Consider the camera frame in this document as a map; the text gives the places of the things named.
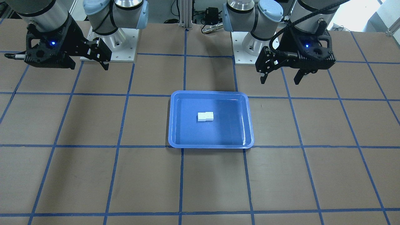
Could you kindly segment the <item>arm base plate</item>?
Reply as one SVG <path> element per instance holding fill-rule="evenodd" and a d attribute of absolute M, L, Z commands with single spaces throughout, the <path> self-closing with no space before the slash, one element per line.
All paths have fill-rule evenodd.
<path fill-rule="evenodd" d="M 100 37 L 112 51 L 111 62 L 134 63 L 138 48 L 140 29 L 119 28 L 114 34 L 100 36 L 90 27 L 87 38 Z"/>
<path fill-rule="evenodd" d="M 231 32 L 235 65 L 254 66 L 260 51 L 268 47 L 270 41 L 254 38 L 250 32 Z"/>

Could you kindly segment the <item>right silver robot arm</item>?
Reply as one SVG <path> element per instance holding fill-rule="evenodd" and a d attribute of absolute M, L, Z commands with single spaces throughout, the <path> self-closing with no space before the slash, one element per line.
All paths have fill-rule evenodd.
<path fill-rule="evenodd" d="M 75 69 L 73 57 L 135 62 L 138 36 L 148 22 L 146 0 L 6 0 L 27 23 L 26 49 L 6 53 L 36 68 Z"/>

